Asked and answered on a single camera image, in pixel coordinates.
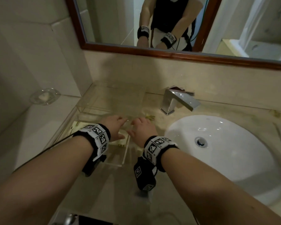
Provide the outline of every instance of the faucet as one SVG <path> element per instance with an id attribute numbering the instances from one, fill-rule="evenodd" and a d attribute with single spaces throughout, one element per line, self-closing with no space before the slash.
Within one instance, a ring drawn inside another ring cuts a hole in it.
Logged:
<path id="1" fill-rule="evenodd" d="M 172 86 L 169 89 L 165 90 L 160 109 L 163 113 L 165 113 L 165 115 L 170 115 L 174 113 L 177 102 L 180 102 L 187 109 L 193 111 L 200 105 L 200 102 L 193 96 L 194 93 L 186 92 L 182 88 Z"/>

